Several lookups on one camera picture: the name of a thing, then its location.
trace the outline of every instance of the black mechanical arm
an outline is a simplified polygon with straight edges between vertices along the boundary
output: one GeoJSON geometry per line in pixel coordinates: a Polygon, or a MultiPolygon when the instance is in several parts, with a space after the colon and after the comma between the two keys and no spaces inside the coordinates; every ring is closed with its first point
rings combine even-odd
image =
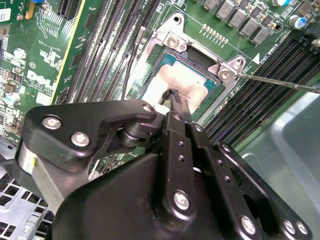
{"type": "Polygon", "coordinates": [[[25,116],[12,172],[56,213],[46,240],[312,239],[307,224],[226,143],[214,147],[175,90],[51,105],[25,116]],[[88,180],[89,164],[145,154],[88,180]]]}

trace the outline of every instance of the gray plastic panel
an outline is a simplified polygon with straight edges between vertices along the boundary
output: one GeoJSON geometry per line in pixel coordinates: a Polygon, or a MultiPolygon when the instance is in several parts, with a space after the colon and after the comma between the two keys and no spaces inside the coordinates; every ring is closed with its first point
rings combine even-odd
{"type": "Polygon", "coordinates": [[[304,94],[240,154],[320,239],[320,95],[304,94]]]}

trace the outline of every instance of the motherboard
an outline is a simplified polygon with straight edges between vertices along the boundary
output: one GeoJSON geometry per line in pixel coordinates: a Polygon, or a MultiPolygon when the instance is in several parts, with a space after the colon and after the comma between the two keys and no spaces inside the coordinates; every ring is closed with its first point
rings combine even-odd
{"type": "MultiPolygon", "coordinates": [[[[212,143],[239,147],[302,93],[237,73],[309,86],[320,77],[319,0],[1,4],[0,135],[15,146],[34,107],[119,100],[123,91],[156,105],[174,88],[212,143]]],[[[107,157],[97,169],[143,151],[107,157]]]]}

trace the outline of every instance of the metal rod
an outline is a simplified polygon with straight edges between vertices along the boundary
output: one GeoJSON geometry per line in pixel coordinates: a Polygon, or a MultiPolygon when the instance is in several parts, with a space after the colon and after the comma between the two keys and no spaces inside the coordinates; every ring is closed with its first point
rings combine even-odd
{"type": "Polygon", "coordinates": [[[255,81],[264,82],[264,83],[276,84],[276,85],[284,86],[291,89],[301,90],[304,92],[320,94],[320,88],[317,88],[317,87],[299,85],[292,82],[280,81],[280,80],[275,80],[275,79],[270,79],[270,78],[260,77],[260,76],[252,76],[252,75],[247,75],[243,73],[237,73],[237,76],[241,78],[247,78],[255,81]]]}

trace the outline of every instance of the blue capacitor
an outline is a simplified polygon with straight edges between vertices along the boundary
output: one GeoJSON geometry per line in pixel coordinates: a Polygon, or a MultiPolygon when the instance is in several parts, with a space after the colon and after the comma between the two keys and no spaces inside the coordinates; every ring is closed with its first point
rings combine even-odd
{"type": "Polygon", "coordinates": [[[274,6],[287,6],[291,0],[272,0],[274,6]]]}
{"type": "Polygon", "coordinates": [[[289,18],[289,25],[295,29],[302,29],[306,26],[307,20],[304,17],[298,15],[292,15],[289,18]]]}

